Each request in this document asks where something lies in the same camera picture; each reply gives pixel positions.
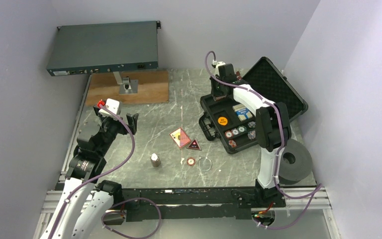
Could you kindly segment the black poker set case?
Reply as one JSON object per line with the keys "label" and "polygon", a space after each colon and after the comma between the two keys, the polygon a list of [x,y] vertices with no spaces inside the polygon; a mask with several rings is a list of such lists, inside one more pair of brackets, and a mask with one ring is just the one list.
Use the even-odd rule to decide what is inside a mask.
{"label": "black poker set case", "polygon": [[[235,84],[236,72],[230,63],[219,67],[219,80],[227,83]],[[289,124],[299,115],[305,113],[308,109],[307,102],[298,94],[298,92],[287,81],[286,77],[276,68],[268,57],[261,57],[260,60],[242,76],[243,84],[249,84],[256,92],[263,97],[274,102],[283,102],[287,105],[289,114]],[[258,145],[257,140],[248,145],[235,149],[226,146],[226,138],[224,132],[235,128],[244,123],[254,121],[251,119],[240,121],[233,110],[233,106],[240,104],[233,100],[232,96],[228,96],[220,101],[214,101],[211,93],[200,98],[200,104],[203,109],[203,115],[199,119],[199,125],[205,137],[209,141],[220,139],[229,154],[235,154],[254,145]],[[228,124],[226,126],[219,125],[217,119],[226,117]]]}

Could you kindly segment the poker chip roll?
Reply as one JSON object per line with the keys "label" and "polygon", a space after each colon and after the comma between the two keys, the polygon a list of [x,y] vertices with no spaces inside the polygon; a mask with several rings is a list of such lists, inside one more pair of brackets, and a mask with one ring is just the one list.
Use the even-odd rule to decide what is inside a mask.
{"label": "poker chip roll", "polygon": [[214,101],[220,101],[220,100],[222,100],[222,99],[224,99],[224,98],[226,98],[226,96],[219,96],[219,97],[215,97],[215,96],[213,96],[213,100],[214,100]]}

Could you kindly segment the red playing card deck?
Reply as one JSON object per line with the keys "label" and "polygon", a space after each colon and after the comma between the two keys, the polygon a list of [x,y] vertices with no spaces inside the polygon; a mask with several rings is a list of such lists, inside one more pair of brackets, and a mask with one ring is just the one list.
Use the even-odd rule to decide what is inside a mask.
{"label": "red playing card deck", "polygon": [[179,148],[183,148],[191,143],[190,137],[181,127],[170,133],[170,137]]}

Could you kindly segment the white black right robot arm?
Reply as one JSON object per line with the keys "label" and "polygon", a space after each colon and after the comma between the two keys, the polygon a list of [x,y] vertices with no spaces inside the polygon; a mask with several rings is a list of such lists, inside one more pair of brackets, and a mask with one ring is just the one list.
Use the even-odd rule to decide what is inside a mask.
{"label": "white black right robot arm", "polygon": [[232,84],[219,80],[206,65],[210,80],[226,87],[224,94],[232,96],[233,100],[244,105],[254,115],[256,120],[256,140],[265,150],[261,156],[260,172],[257,182],[262,187],[254,193],[254,200],[261,207],[273,201],[271,188],[279,182],[278,161],[280,151],[291,137],[289,129],[289,114],[287,105],[274,102],[256,92],[249,84]]}

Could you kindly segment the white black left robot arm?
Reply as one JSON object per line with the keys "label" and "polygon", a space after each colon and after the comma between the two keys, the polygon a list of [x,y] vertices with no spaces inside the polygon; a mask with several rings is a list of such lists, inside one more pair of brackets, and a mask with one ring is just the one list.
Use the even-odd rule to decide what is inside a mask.
{"label": "white black left robot arm", "polygon": [[138,114],[127,114],[123,122],[120,108],[94,106],[96,120],[81,122],[77,146],[68,164],[61,198],[43,239],[86,239],[106,210],[122,205],[122,186],[99,178],[104,176],[105,155],[117,135],[133,136]]}

